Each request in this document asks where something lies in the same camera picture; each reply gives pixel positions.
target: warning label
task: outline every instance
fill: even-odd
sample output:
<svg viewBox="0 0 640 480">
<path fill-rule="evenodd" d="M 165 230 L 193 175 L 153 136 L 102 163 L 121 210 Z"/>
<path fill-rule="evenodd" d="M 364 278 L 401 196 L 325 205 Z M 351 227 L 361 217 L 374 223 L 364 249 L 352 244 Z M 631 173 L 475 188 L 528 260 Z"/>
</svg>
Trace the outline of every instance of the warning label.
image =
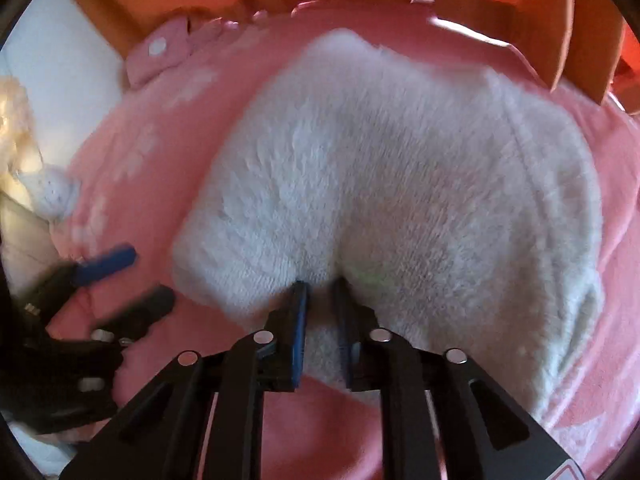
<svg viewBox="0 0 640 480">
<path fill-rule="evenodd" d="M 584 476 L 580 472 L 580 469 L 576 463 L 568 459 L 558 469 L 556 469 L 551 476 L 548 476 L 546 480 L 584 480 Z"/>
</svg>

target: pink blanket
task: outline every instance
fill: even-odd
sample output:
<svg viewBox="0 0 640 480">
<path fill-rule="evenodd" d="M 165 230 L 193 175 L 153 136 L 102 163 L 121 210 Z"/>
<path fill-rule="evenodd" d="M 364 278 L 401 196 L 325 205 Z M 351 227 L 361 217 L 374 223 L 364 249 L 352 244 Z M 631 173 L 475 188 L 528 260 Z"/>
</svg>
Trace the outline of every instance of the pink blanket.
<svg viewBox="0 0 640 480">
<path fill-rule="evenodd" d="M 87 337 L 95 319 L 153 283 L 171 285 L 172 240 L 225 135 L 260 85 L 319 34 L 350 28 L 372 44 L 415 60 L 490 64 L 573 115 L 600 176 L 606 306 L 588 349 L 543 423 L 588 478 L 601 474 L 633 429 L 640 408 L 638 128 L 613 104 L 598 107 L 567 84 L 548 95 L 513 50 L 442 30 L 430 17 L 431 9 L 422 5 L 317 6 L 249 28 L 209 24 L 191 37 L 173 34 L 168 44 L 158 41 L 158 34 L 147 40 L 130 60 L 142 66 L 130 74 L 161 73 L 130 92 L 76 155 L 70 172 L 82 179 L 81 198 L 72 217 L 54 230 L 63 256 L 91 256 L 130 242 L 140 259 L 133 269 L 78 295 L 54 320 L 52 332 Z M 167 30 L 185 26 L 178 20 Z M 168 37 L 167 30 L 161 34 Z M 181 41 L 188 48 L 174 44 Z M 158 51 L 166 49 L 171 67 L 158 63 Z M 127 402 L 180 351 L 224 351 L 241 335 L 212 306 L 178 297 L 174 313 L 126 351 L 116 401 Z M 356 480 L 381 478 L 381 471 L 377 409 L 309 378 L 294 395 L 267 394 L 263 478 Z"/>
</svg>

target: white wall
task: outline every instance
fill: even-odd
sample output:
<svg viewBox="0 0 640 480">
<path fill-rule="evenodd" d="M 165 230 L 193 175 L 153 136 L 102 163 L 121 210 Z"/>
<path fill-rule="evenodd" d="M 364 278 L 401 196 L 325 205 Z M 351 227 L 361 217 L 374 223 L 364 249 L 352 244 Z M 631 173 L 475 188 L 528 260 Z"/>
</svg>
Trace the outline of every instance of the white wall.
<svg viewBox="0 0 640 480">
<path fill-rule="evenodd" d="M 0 52 L 0 73 L 16 76 L 34 112 L 46 163 L 67 166 L 122 98 L 122 58 L 73 0 L 33 0 Z"/>
</svg>

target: fuzzy white cloth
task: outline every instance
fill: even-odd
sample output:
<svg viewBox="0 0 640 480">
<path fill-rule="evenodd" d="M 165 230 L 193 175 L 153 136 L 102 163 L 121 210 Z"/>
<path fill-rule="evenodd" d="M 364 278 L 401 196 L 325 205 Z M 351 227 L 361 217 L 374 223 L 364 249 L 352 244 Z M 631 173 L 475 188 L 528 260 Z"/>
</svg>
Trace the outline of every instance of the fuzzy white cloth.
<svg viewBox="0 0 640 480">
<path fill-rule="evenodd" d="M 316 285 L 305 371 L 340 383 L 343 274 L 414 346 L 468 351 L 534 415 L 590 336 L 600 194 L 564 110 L 489 68 L 438 68 L 349 31 L 264 88 L 174 245 L 174 278 L 247 330 Z"/>
</svg>

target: black clamp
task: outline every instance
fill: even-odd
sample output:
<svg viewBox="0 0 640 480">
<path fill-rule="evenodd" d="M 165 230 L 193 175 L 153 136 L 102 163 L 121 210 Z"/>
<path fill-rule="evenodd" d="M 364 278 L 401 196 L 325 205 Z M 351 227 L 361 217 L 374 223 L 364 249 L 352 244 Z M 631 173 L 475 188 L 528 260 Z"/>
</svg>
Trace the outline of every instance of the black clamp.
<svg viewBox="0 0 640 480">
<path fill-rule="evenodd" d="M 332 296 L 348 387 L 380 390 L 385 480 L 440 478 L 434 427 L 449 480 L 546 480 L 565 465 L 575 473 L 568 478 L 583 478 L 551 436 L 461 349 L 442 356 L 415 349 L 381 328 L 344 279 L 334 283 Z"/>
<path fill-rule="evenodd" d="M 258 480 L 263 395 L 300 382 L 308 295 L 296 282 L 264 329 L 227 352 L 182 352 L 60 479 L 191 480 L 204 460 L 203 480 Z M 582 480 L 564 450 L 462 350 L 413 348 L 380 327 L 344 279 L 332 300 L 348 387 L 381 393 L 385 480 L 440 479 L 434 425 L 450 480 L 559 480 L 564 468 Z"/>
<path fill-rule="evenodd" d="M 0 408 L 40 434 L 104 420 L 117 411 L 111 392 L 122 350 L 171 312 L 175 295 L 157 286 L 93 328 L 93 340 L 57 340 L 46 327 L 81 287 L 123 270 L 136 259 L 131 246 L 95 260 L 62 262 L 3 307 L 10 330 L 0 338 Z"/>
<path fill-rule="evenodd" d="M 263 330 L 220 354 L 185 351 L 149 382 L 60 475 L 61 480 L 260 478 L 264 392 L 300 384 L 309 287 L 296 282 Z M 209 439 L 209 413 L 217 398 Z"/>
</svg>

